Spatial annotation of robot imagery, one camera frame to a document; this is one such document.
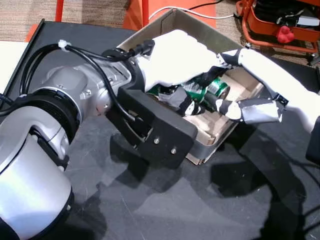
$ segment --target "table surface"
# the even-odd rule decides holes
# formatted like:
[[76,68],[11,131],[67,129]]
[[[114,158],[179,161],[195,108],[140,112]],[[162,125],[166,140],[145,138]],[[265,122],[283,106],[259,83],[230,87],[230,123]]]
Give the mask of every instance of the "table surface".
[[[133,33],[45,22],[31,53],[59,39],[101,53]],[[81,63],[70,53],[51,53],[40,64],[31,89],[48,70]],[[307,88],[319,90],[314,70],[279,63]],[[20,77],[18,72],[12,82],[12,98]],[[304,216],[320,205],[320,171],[305,159],[309,137],[297,116],[285,112],[283,123],[239,125],[208,163],[195,166],[185,160],[170,170],[145,163],[105,117],[92,117],[69,149],[65,174],[75,194],[71,214],[46,239],[304,239],[294,236],[303,236],[303,229],[320,220],[320,211]],[[320,229],[305,239],[320,239]]]

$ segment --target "orange machine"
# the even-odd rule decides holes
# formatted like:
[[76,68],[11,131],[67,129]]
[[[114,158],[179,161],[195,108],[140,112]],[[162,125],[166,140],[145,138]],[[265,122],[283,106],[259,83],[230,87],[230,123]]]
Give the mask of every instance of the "orange machine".
[[[320,6],[320,0],[301,0],[301,2]],[[295,26],[290,27],[290,30],[294,35],[294,39],[311,42],[313,48],[299,47],[281,43],[271,43],[267,41],[258,41],[251,38],[247,25],[249,26],[250,30],[254,33],[271,35],[275,37],[279,34],[279,31],[282,28],[282,26],[277,25],[275,23],[262,21],[258,19],[253,9],[253,3],[254,0],[240,0],[236,3],[237,14],[242,17],[242,30],[246,40],[249,43],[258,46],[288,49],[311,54],[318,52],[317,41],[320,38],[320,31],[315,31],[311,29],[300,28]]]

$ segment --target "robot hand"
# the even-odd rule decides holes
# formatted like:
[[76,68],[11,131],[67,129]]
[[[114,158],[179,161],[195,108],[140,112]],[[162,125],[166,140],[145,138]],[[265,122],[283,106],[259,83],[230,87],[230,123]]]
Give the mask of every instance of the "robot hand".
[[251,49],[240,49],[218,55],[232,66],[242,66],[269,91],[273,101],[284,109],[296,112],[304,129],[311,133],[320,116],[320,96],[308,91],[287,71],[262,54]]
[[217,55],[182,30],[174,30],[153,39],[150,56],[140,55],[137,62],[145,79],[145,91],[160,84],[170,87],[220,66]]
[[308,91],[292,75],[262,54],[246,48],[216,54],[182,30],[174,30],[153,40],[155,46],[152,54],[136,57],[144,76],[146,92],[157,84],[175,86],[202,73],[219,76],[228,69],[242,66],[267,88],[271,98],[248,99],[240,104],[217,99],[218,111],[232,120],[248,124],[281,122],[282,113],[277,107],[277,103],[281,103],[284,109],[298,114],[306,131],[311,133],[314,129],[320,108],[313,106],[320,106],[320,96]]

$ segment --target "cardboard box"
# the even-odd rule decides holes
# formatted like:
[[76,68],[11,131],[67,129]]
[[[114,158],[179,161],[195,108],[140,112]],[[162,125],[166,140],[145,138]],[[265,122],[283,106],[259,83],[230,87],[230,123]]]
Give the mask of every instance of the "cardboard box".
[[[200,43],[215,53],[242,48],[241,45],[227,38],[216,29],[210,27],[180,10],[172,9],[156,21],[142,28],[124,41],[120,48],[129,50],[144,40],[153,39],[160,35],[180,29],[196,38]],[[252,98],[259,94],[263,85],[242,68],[227,71],[221,78],[230,86],[227,100]],[[186,156],[196,165],[205,163],[215,153],[218,147],[237,126],[227,117],[208,112],[197,116],[185,117],[198,128],[198,134],[193,148]]]

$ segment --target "robotic arm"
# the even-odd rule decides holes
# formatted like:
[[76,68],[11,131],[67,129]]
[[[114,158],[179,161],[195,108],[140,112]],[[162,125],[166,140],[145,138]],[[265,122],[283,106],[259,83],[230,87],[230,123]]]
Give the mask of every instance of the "robotic arm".
[[[42,85],[27,94],[37,68],[33,64],[57,49],[76,53],[90,64],[52,69]],[[50,51],[31,57],[21,96],[0,111],[7,115],[0,125],[0,227],[8,239],[39,236],[70,210],[72,187],[63,170],[68,147],[88,116],[106,115],[148,161],[173,168],[182,162],[197,128],[144,94],[157,84],[176,86],[202,73],[221,75],[242,66],[267,87],[270,99],[214,99],[217,111],[248,124],[280,121],[280,103],[298,113],[308,132],[320,128],[320,97],[253,50],[215,54],[175,30],[129,52],[116,48],[100,56],[68,43],[50,45]]]

